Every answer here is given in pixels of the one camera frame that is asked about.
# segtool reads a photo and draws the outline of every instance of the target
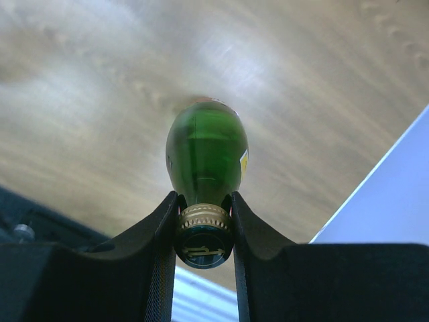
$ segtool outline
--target metal screw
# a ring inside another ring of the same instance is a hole
[[[13,228],[13,234],[19,240],[19,243],[33,242],[35,238],[34,230],[23,223],[20,223]]]

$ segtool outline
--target bottle label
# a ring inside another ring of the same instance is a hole
[[[244,179],[244,175],[246,174],[246,168],[247,168],[247,160],[249,159],[249,150],[246,149],[243,153],[243,156],[240,158],[240,165],[241,165],[241,181]]]

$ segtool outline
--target bottle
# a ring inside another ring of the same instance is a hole
[[[181,112],[168,134],[166,163],[180,214],[174,248],[194,268],[213,268],[233,249],[231,193],[244,177],[247,137],[239,116],[218,101]]]

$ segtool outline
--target bottle cap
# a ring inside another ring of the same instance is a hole
[[[200,203],[179,215],[174,248],[179,258],[193,268],[221,265],[231,255],[232,220],[216,205]]]

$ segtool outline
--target wooden surface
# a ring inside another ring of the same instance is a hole
[[[427,0],[1,0],[0,184],[115,235],[177,113],[235,109],[241,193],[307,242],[429,103]],[[201,273],[234,288],[233,261]]]

